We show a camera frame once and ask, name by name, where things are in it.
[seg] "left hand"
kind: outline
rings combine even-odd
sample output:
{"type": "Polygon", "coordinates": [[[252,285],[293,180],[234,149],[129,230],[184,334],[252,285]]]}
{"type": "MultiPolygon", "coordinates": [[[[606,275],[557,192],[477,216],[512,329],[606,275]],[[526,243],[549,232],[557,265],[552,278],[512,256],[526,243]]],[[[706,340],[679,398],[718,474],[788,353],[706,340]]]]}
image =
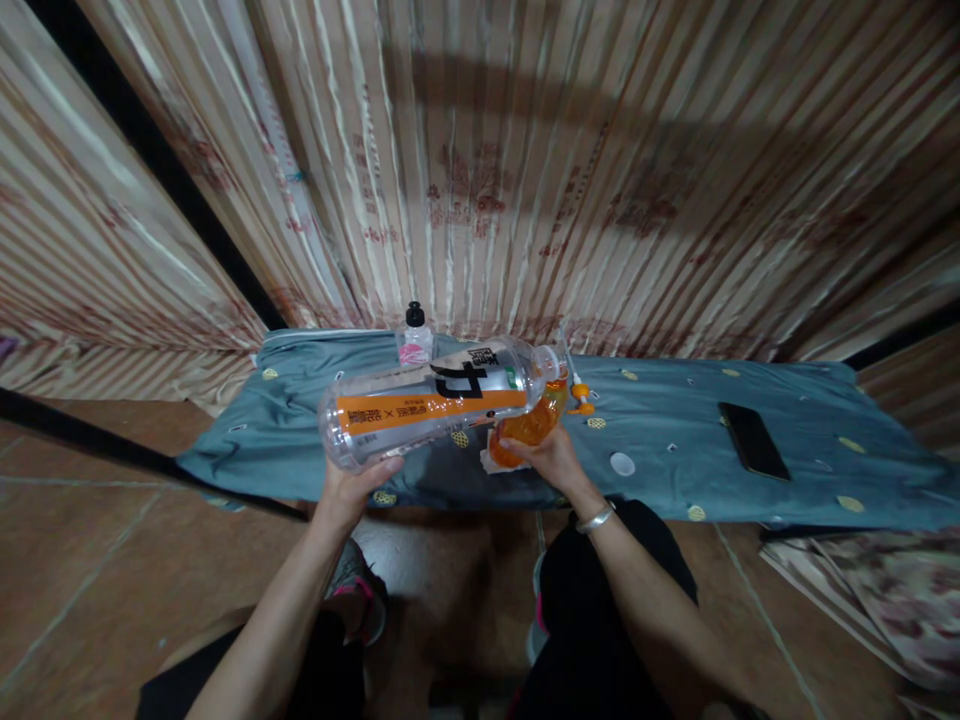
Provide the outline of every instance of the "left hand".
{"type": "Polygon", "coordinates": [[[317,503],[314,522],[347,534],[356,527],[367,507],[367,497],[403,469],[403,458],[379,462],[359,475],[351,475],[327,460],[327,479],[317,503]]]}

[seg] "black pants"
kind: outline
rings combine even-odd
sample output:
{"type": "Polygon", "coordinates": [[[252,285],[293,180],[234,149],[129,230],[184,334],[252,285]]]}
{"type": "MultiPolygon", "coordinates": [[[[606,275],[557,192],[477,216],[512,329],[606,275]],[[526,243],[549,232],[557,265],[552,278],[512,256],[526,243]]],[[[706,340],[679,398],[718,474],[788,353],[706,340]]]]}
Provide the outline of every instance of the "black pants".
{"type": "MultiPolygon", "coordinates": [[[[670,529],[650,508],[631,501],[617,514],[633,536],[696,602],[697,586],[670,529]]],[[[550,545],[540,573],[550,639],[514,706],[516,718],[670,717],[627,638],[600,560],[575,518],[550,545]]],[[[240,634],[237,628],[148,682],[137,717],[183,718],[240,634]]],[[[330,612],[317,617],[291,698],[288,718],[359,718],[363,649],[343,644],[344,627],[330,612]]]]}
{"type": "MultiPolygon", "coordinates": [[[[643,503],[617,515],[694,602],[697,584],[663,520],[643,503]]],[[[573,527],[543,559],[540,592],[550,639],[530,671],[513,717],[672,717],[637,657],[590,540],[573,527]]]]}

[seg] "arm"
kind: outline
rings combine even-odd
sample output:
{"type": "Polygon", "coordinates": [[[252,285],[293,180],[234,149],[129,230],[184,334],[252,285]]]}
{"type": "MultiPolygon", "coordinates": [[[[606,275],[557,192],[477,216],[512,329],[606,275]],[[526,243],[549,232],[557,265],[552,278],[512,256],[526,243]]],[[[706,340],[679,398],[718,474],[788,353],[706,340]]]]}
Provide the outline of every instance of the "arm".
{"type": "MultiPolygon", "coordinates": [[[[589,519],[607,502],[583,472],[563,426],[537,447],[504,442],[589,519]]],[[[740,673],[697,606],[637,542],[616,514],[588,537],[596,548],[630,640],[678,718],[699,718],[712,702],[746,701],[740,673]]]]}
{"type": "Polygon", "coordinates": [[[323,496],[307,532],[203,687],[188,720],[282,713],[343,544],[360,521],[367,495],[402,466],[402,459],[392,458],[352,476],[327,462],[323,496]]]}

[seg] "forearm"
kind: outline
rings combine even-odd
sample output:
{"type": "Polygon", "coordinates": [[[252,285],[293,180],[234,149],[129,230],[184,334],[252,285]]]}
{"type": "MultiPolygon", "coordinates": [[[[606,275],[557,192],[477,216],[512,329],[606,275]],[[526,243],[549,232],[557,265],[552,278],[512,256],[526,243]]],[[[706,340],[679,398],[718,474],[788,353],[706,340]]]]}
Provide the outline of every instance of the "forearm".
{"type": "MultiPolygon", "coordinates": [[[[606,501],[587,481],[568,493],[581,518],[606,501]]],[[[714,700],[745,700],[739,673],[669,573],[613,515],[589,535],[630,640],[677,717],[699,717],[714,700]]]]}
{"type": "Polygon", "coordinates": [[[207,681],[188,718],[267,718],[284,708],[299,674],[320,603],[350,527],[324,522],[323,508],[207,681]]]}

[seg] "white bottle cap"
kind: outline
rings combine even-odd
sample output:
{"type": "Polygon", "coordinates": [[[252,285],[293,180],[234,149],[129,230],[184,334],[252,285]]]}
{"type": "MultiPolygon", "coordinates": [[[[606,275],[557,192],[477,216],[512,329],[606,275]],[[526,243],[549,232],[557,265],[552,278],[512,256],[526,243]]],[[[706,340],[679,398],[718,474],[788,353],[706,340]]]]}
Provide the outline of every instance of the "white bottle cap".
{"type": "Polygon", "coordinates": [[[610,467],[613,468],[613,471],[617,475],[622,475],[623,477],[630,477],[637,470],[637,466],[633,464],[633,460],[623,453],[614,453],[610,456],[610,467]]]}

